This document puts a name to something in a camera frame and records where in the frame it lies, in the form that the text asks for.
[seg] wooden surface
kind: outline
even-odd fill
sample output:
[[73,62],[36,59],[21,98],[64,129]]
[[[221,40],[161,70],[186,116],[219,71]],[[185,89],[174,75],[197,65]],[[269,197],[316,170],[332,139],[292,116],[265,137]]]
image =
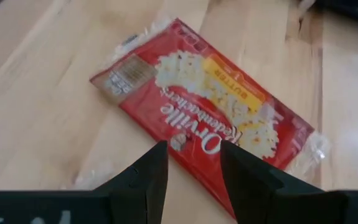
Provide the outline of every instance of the wooden surface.
[[[358,23],[290,0],[14,0],[0,5],[0,189],[119,173],[154,141],[88,78],[153,20],[180,17],[332,143],[317,177],[358,189]],[[174,161],[164,223],[234,223]]]

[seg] plastic wrapper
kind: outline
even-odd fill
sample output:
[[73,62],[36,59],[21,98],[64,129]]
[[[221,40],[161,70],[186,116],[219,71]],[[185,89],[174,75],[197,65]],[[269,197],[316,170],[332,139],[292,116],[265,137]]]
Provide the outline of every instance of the plastic wrapper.
[[116,48],[90,81],[138,122],[233,215],[220,142],[310,180],[327,141],[179,19]]

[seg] microwave popcorn bag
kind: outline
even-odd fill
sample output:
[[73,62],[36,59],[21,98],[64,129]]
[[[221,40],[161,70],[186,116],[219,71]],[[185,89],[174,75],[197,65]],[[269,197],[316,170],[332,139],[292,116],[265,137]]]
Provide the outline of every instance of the microwave popcorn bag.
[[310,180],[327,141],[179,19],[130,37],[90,81],[233,215],[220,142]]

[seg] yellow butter label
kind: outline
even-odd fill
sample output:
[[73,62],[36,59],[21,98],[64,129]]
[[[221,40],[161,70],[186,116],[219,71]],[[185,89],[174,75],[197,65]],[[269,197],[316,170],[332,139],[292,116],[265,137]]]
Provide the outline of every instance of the yellow butter label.
[[203,61],[202,66],[209,75],[227,89],[228,93],[236,96],[239,101],[246,104],[252,111],[256,112],[260,109],[263,101],[229,75],[223,69],[224,65],[219,65],[212,57],[208,57]]

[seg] clear plastic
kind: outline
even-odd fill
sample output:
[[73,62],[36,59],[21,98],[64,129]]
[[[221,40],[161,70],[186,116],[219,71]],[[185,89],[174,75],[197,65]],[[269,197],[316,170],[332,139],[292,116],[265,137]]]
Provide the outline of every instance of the clear plastic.
[[171,156],[231,214],[219,140],[307,182],[329,150],[324,136],[178,19],[129,37],[100,71],[90,81],[155,140],[168,140]]

